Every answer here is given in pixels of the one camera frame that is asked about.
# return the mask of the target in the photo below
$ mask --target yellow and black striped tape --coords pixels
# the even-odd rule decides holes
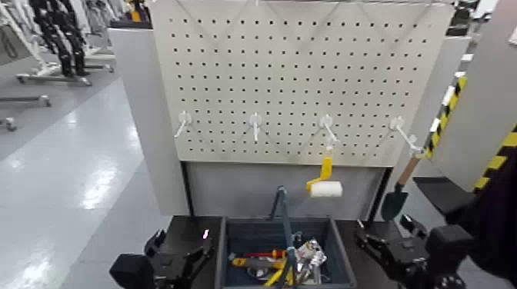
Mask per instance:
[[[425,148],[425,156],[427,158],[431,158],[433,150],[436,148],[436,145],[438,145],[440,141],[440,136],[442,135],[442,132],[444,131],[445,126],[449,121],[450,114],[452,113],[452,111],[454,111],[454,108],[458,104],[459,97],[463,89],[465,88],[466,83],[466,76],[458,78],[458,83],[456,83],[454,93],[452,94],[449,103],[447,105],[443,105],[438,117],[438,119],[440,120],[439,125],[436,128],[436,131],[431,132],[431,137],[429,138],[428,144]]]
[[[486,167],[483,176],[481,176],[475,184],[475,193],[482,190],[490,182],[490,178],[493,178],[497,173],[497,170],[504,166],[509,155],[511,153],[515,153],[515,149],[517,149],[517,124],[515,124],[513,130],[508,134],[508,136],[506,136],[505,140],[501,144],[501,148]]]

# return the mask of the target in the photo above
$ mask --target white hook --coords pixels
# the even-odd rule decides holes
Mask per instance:
[[[330,135],[330,138],[334,141],[334,142],[338,142],[340,141],[335,135],[334,133],[332,132],[332,130],[330,129],[330,127],[332,126],[332,117],[330,115],[325,115],[323,116],[320,120],[319,120],[319,127],[320,128],[325,128],[327,130],[327,132],[329,133]]]
[[[391,129],[392,131],[398,131],[404,138],[405,142],[408,143],[409,148],[411,148],[412,151],[414,151],[415,153],[418,153],[418,154],[422,153],[423,148],[415,145],[416,141],[418,140],[417,137],[415,135],[408,136],[402,130],[403,125],[404,125],[404,120],[402,119],[402,117],[398,116],[396,118],[393,118],[392,121],[390,121],[389,129]]]
[[[182,111],[178,115],[178,120],[181,122],[181,124],[179,125],[178,131],[174,135],[175,138],[179,137],[179,135],[185,130],[185,126],[192,123],[192,116],[187,111]]]
[[[249,117],[249,125],[253,127],[253,137],[255,138],[255,141],[259,141],[259,132],[260,132],[260,125],[262,124],[262,117],[254,113]]]

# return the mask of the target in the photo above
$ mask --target pegboard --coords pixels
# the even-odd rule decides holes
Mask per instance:
[[[452,7],[434,3],[157,1],[151,4],[171,113],[192,123],[183,161],[394,166]],[[258,141],[249,116],[262,117]]]

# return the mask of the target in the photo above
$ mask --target white panel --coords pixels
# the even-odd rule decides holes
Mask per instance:
[[[188,214],[152,31],[110,28],[108,32],[160,212]],[[138,61],[134,61],[135,55],[140,57]]]
[[[450,5],[158,1],[153,24],[184,161],[319,164],[334,118],[337,165],[394,166],[446,27]],[[254,142],[251,114],[262,116]]]

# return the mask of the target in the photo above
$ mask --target gray floor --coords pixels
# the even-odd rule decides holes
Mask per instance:
[[[0,67],[2,94],[46,93],[54,103],[0,109],[19,126],[0,132],[0,287],[117,288],[108,275],[116,256],[141,253],[170,220],[155,203],[122,81],[102,71],[91,88],[18,84],[12,73],[32,64]],[[443,224],[414,183],[407,189],[406,213]],[[469,288],[511,288],[469,260],[460,274]]]

